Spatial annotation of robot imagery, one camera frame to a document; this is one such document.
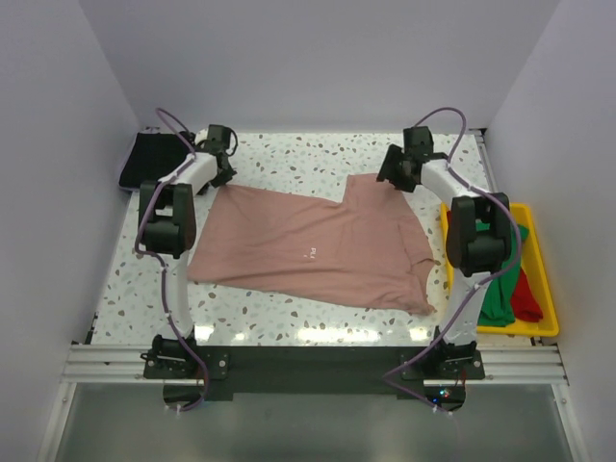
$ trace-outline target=pink shirt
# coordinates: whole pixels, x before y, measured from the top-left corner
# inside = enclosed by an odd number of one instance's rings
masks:
[[[419,220],[400,191],[374,174],[346,180],[342,203],[220,188],[189,278],[363,308],[427,314],[434,265]]]

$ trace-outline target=white wall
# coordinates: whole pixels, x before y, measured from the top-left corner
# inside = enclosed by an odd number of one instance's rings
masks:
[[[558,3],[80,1],[142,123],[326,131],[487,126]]]
[[[78,3],[0,6],[0,460],[34,460],[83,340],[137,122]]]
[[[562,0],[487,132],[499,187],[532,206],[574,406],[616,454],[616,3]]]

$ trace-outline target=terrazzo table surface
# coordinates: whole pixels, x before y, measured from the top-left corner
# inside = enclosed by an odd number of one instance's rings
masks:
[[[341,201],[350,174],[377,173],[390,143],[401,134],[239,134],[231,159],[235,185]],[[449,152],[455,136],[435,135],[435,151]],[[481,188],[488,181],[475,138],[466,135],[453,161],[456,170]],[[216,190],[194,200],[200,235]],[[195,334],[208,345],[237,346],[422,346],[448,302],[440,201],[424,187],[406,200],[418,216],[436,260],[427,282],[429,316],[399,310],[349,308],[282,294],[260,293],[214,284],[189,283]],[[165,322],[158,263],[138,259],[139,194],[131,196],[108,280],[98,304],[91,342],[98,345],[149,345]]]

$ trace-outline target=green cloth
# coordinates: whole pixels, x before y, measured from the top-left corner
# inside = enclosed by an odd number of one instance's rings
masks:
[[[518,225],[520,229],[520,236],[522,242],[528,237],[528,228]],[[488,225],[485,223],[479,223],[477,225],[477,231],[483,231],[488,229]],[[511,255],[502,264],[502,268],[508,266],[515,258],[518,251],[516,243],[516,236],[511,230]],[[518,262],[511,270],[503,274],[501,277],[495,279],[490,283],[488,290],[485,293],[483,299],[483,305],[481,306],[481,314],[479,315],[478,325],[491,325],[496,327],[505,327],[513,321],[513,308],[511,307],[511,296],[516,290],[518,284],[518,278],[520,277],[520,262]]]

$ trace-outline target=yellow basket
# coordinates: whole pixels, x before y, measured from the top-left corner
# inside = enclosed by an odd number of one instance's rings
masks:
[[[535,300],[539,303],[543,312],[543,319],[539,322],[527,322],[515,320],[514,323],[506,327],[493,327],[481,325],[477,331],[483,334],[507,334],[507,335],[526,335],[528,337],[554,337],[558,334],[558,319],[554,311],[552,294],[548,285],[548,277],[543,266],[535,227],[532,222],[530,209],[525,204],[511,204],[511,213],[516,221],[528,228],[528,237],[522,248],[522,268],[528,278],[528,285]],[[449,222],[447,220],[448,208],[441,204],[441,225],[443,226],[443,242],[447,240]],[[453,266],[447,260],[447,278],[449,280],[449,290],[453,287]]]

